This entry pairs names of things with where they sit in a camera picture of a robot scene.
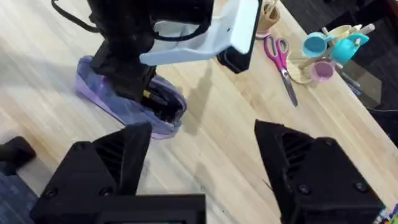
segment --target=floor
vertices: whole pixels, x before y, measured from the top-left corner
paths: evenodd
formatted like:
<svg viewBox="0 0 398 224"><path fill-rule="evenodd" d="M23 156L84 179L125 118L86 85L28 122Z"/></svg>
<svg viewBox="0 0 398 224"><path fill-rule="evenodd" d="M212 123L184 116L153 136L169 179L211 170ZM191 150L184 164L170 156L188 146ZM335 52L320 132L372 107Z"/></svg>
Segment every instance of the floor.
<svg viewBox="0 0 398 224"><path fill-rule="evenodd" d="M329 30L343 25L373 22L376 30L369 36L371 41L355 56L354 61L382 81L382 103L376 110L369 110L393 142L398 145L398 39L388 17L376 22L353 0L282 0L303 29L319 31L326 26ZM382 14L388 14L384 0L366 1L365 7Z"/></svg>

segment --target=gray carpet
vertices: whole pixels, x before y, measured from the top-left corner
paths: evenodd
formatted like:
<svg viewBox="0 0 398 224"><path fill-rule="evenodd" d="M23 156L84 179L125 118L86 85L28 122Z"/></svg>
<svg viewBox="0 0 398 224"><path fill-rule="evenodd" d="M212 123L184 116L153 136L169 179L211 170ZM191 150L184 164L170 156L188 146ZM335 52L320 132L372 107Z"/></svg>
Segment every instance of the gray carpet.
<svg viewBox="0 0 398 224"><path fill-rule="evenodd" d="M17 175L0 172L0 224L33 224L29 212L37 196Z"/></svg>

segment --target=black plastic housing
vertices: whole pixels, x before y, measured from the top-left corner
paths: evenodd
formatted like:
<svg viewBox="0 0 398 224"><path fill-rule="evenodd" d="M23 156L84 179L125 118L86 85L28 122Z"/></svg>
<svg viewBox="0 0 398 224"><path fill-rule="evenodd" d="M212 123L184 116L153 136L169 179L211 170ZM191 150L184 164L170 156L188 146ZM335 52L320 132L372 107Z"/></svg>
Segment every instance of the black plastic housing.
<svg viewBox="0 0 398 224"><path fill-rule="evenodd" d="M206 223L204 195L136 195L152 127L75 143L30 217L40 224Z"/></svg>
<svg viewBox="0 0 398 224"><path fill-rule="evenodd" d="M372 223L384 208L334 139L262 121L255 132L283 224Z"/></svg>
<svg viewBox="0 0 398 224"><path fill-rule="evenodd" d="M0 172L16 175L18 169L36 157L36 152L23 137L15 137L0 145Z"/></svg>

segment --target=teal cup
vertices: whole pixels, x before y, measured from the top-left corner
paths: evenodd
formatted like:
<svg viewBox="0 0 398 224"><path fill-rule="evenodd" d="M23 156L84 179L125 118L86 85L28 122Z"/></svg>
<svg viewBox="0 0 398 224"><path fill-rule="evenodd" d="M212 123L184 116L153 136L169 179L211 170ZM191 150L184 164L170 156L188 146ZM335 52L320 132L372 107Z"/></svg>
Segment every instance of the teal cup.
<svg viewBox="0 0 398 224"><path fill-rule="evenodd" d="M355 41L360 39L360 44L355 46ZM349 37L339 40L331 49L330 58L335 62L345 65L355 53L359 50L360 46L366 44L369 41L369 37L355 33L351 34Z"/></svg>
<svg viewBox="0 0 398 224"><path fill-rule="evenodd" d="M333 35L326 36L320 32L313 32L304 40L302 51L307 57L319 57L328 48L328 42L335 38Z"/></svg>

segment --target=screw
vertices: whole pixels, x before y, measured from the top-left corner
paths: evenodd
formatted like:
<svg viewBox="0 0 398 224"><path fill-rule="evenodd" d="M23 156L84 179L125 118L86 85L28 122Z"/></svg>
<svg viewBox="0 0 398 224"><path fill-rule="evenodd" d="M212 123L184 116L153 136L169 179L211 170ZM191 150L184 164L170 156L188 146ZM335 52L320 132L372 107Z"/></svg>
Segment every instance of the screw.
<svg viewBox="0 0 398 224"><path fill-rule="evenodd" d="M333 140L332 140L332 139L326 139L326 140L325 140L325 143L326 143L328 146L332 146L332 145L333 145Z"/></svg>
<svg viewBox="0 0 398 224"><path fill-rule="evenodd" d="M304 195L310 195L311 194L311 189L305 184L300 185L298 187L298 190Z"/></svg>
<svg viewBox="0 0 398 224"><path fill-rule="evenodd" d="M104 187L98 193L99 196L110 196L113 193L113 189L111 187Z"/></svg>
<svg viewBox="0 0 398 224"><path fill-rule="evenodd" d="M354 187L359 192L366 192L368 190L368 186L362 182L355 182Z"/></svg>
<svg viewBox="0 0 398 224"><path fill-rule="evenodd" d="M57 196L57 194L58 194L57 188L48 189L44 192L44 198L51 199Z"/></svg>

